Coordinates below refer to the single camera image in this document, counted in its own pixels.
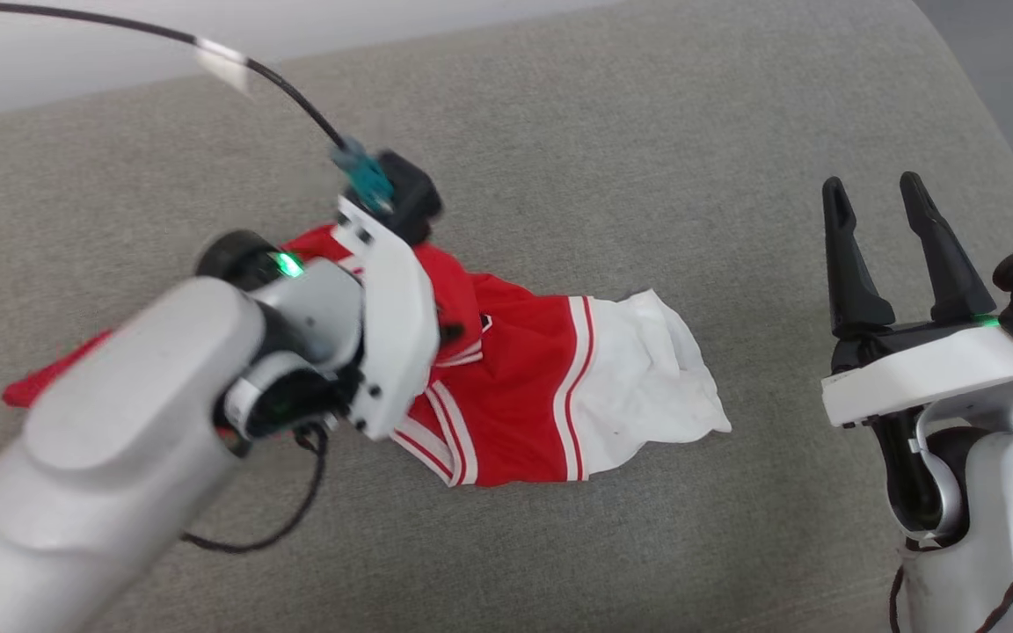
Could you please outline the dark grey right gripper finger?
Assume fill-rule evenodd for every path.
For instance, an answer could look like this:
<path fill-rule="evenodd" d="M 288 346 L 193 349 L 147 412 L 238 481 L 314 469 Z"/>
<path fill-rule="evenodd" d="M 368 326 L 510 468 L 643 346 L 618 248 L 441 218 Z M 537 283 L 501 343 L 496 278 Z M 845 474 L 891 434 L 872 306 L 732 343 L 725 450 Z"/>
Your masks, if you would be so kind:
<path fill-rule="evenodd" d="M 851 339 L 862 332 L 883 331 L 895 324 L 893 306 L 878 294 L 857 243 L 856 213 L 844 184 L 829 177 L 821 186 L 827 285 L 832 335 Z"/>
<path fill-rule="evenodd" d="M 920 175 L 906 171 L 900 192 L 909 228 L 920 239 L 934 297 L 933 322 L 959 322 L 993 313 L 996 303 L 951 225 Z"/>

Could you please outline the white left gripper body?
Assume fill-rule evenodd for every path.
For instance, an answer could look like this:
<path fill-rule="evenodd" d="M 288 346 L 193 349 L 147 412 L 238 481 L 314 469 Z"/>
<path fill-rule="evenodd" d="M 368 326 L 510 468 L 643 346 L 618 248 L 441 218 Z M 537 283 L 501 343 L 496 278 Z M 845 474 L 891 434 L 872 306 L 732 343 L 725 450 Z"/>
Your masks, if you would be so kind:
<path fill-rule="evenodd" d="M 414 249 L 348 197 L 335 240 L 361 264 L 362 385 L 349 419 L 386 440 L 425 389 L 440 341 L 434 289 Z"/>

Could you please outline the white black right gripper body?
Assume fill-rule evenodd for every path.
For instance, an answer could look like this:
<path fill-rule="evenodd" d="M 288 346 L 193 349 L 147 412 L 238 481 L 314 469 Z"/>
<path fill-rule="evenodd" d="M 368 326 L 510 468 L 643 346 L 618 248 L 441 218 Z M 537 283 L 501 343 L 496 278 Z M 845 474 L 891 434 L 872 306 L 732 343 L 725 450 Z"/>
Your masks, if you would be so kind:
<path fill-rule="evenodd" d="M 993 314 L 903 328 L 852 327 L 821 381 L 829 424 L 851 427 L 1013 382 L 1013 337 Z"/>

